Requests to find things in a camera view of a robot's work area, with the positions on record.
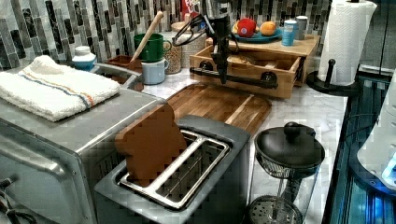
white mug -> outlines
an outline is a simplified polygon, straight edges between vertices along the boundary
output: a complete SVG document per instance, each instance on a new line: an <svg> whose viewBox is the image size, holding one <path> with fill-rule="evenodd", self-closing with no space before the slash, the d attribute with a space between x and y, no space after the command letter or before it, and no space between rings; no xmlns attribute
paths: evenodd
<svg viewBox="0 0 396 224"><path fill-rule="evenodd" d="M162 83L165 80L165 69L169 66L166 59L162 59L156 63L143 63L142 74L144 84L155 85Z"/></svg>

orange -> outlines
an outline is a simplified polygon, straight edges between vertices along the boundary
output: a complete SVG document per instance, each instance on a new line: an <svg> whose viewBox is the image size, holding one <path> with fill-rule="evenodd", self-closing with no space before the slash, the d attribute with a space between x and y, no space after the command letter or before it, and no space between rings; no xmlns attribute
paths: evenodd
<svg viewBox="0 0 396 224"><path fill-rule="evenodd" d="M262 35L273 35L276 31L276 25L273 21L265 21L260 27Z"/></svg>

wooden spoon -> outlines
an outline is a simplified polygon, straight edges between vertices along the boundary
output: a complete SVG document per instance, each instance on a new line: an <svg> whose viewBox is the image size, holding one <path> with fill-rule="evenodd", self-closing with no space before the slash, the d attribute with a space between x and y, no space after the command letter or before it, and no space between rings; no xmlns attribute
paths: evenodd
<svg viewBox="0 0 396 224"><path fill-rule="evenodd" d="M155 27L157 27L158 23L160 23L162 18L163 18L163 13L161 11L158 11L157 15L154 18L154 21L151 23L150 27L148 28L148 31L146 32L145 36L143 36L143 39L140 42L139 47L137 47L136 51L134 52L134 57L132 57L130 63L132 63L134 60L136 60L137 57L139 57L139 54L146 46L147 42L149 41L149 38L154 32Z"/></svg>

blue plate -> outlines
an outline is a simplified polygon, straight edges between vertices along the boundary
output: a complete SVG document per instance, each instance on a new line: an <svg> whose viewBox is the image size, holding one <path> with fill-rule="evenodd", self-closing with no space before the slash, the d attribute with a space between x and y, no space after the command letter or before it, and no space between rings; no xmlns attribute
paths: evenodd
<svg viewBox="0 0 396 224"><path fill-rule="evenodd" d="M256 44L262 44L262 43L268 43L271 42L278 37L282 36L282 30L281 29L276 29L275 33L273 35L262 35L260 31L256 34L254 34L251 38L246 38L246 37L241 37L239 35L235 35L236 40L239 42L245 42L245 43L256 43Z"/></svg>

striped dish towel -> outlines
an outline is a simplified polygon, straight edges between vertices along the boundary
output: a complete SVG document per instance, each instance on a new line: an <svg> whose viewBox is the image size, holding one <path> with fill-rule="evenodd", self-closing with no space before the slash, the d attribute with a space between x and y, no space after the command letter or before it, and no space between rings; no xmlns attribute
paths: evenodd
<svg viewBox="0 0 396 224"><path fill-rule="evenodd" d="M18 74L0 73L0 97L57 121L91 108L120 92L109 78L59 65L40 56Z"/></svg>

